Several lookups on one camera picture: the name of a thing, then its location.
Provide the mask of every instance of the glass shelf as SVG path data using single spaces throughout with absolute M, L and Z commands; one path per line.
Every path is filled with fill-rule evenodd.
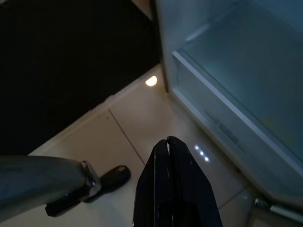
M 273 12 L 239 4 L 182 50 L 303 162 L 302 32 Z

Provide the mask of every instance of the led light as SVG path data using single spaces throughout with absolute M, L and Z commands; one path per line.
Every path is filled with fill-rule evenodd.
M 152 87 L 152 86 L 155 86 L 157 84 L 157 82 L 158 82 L 157 77 L 156 76 L 152 76 L 145 83 L 146 83 L 147 86 Z

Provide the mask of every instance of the tile grout line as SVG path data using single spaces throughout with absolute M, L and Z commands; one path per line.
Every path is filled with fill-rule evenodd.
M 124 130 L 122 129 L 121 125 L 119 124 L 119 122 L 117 121 L 117 119 L 115 118 L 115 116 L 113 115 L 113 113 L 110 111 L 110 109 L 108 109 L 108 111 L 110 112 L 110 114 L 113 116 L 115 122 L 118 124 L 119 128 L 121 129 L 122 133 L 125 135 L 125 137 L 127 138 L 128 142 L 132 145 L 133 149 L 135 150 L 136 154 L 138 155 L 139 159 L 143 162 L 141 156 L 138 154 L 136 148 L 134 147 L 134 145 L 132 144 L 132 142 L 129 140 L 129 138 L 127 137 L 126 133 L 124 132 Z
M 244 190 L 246 190 L 248 188 L 248 185 L 246 185 L 244 188 L 242 188 L 239 192 L 237 192 L 234 196 L 232 196 L 230 199 L 228 199 L 228 201 L 226 201 L 225 203 L 223 203 L 220 207 L 218 207 L 218 210 L 220 210 L 221 208 L 223 208 L 226 204 L 228 204 L 230 201 L 232 201 L 234 198 L 236 198 L 238 195 L 240 195 Z

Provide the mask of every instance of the floor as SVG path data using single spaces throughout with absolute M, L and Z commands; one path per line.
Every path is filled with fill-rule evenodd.
M 132 0 L 132 2 L 151 20 L 150 0 Z
M 155 75 L 158 83 L 145 84 Z M 164 90 L 160 66 L 124 88 L 36 149 L 31 155 L 88 160 L 99 175 L 126 165 L 131 180 L 121 189 L 92 204 L 80 204 L 61 217 L 51 218 L 38 207 L 7 220 L 0 227 L 129 227 L 135 189 L 153 146 L 167 136 L 187 143 L 210 181 L 224 227 L 244 227 L 255 192 L 237 168 L 196 127 Z M 207 155 L 206 162 L 196 146 Z

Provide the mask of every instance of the beige floor tile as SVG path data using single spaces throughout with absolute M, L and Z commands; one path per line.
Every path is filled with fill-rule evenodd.
M 146 78 L 152 75 L 158 77 L 157 85 L 148 87 L 145 80 L 139 81 L 109 108 L 111 113 L 145 163 L 159 140 L 167 136 L 183 140 L 212 184 L 217 205 L 221 206 L 241 191 L 246 181 L 240 179 L 217 146 L 169 99 L 160 67 Z
M 109 111 L 100 113 L 43 155 L 88 160 L 99 175 L 117 165 L 126 165 L 132 178 L 121 189 L 92 204 L 82 203 L 61 217 L 48 217 L 44 207 L 39 207 L 1 223 L 0 227 L 131 226 L 135 189 L 144 165 Z
M 254 196 L 249 190 L 244 190 L 226 203 L 220 210 L 224 227 L 246 227 L 252 211 Z
M 150 0 L 133 0 L 133 3 L 151 20 Z
M 247 227 L 297 227 L 292 220 L 270 212 L 269 210 L 254 207 Z

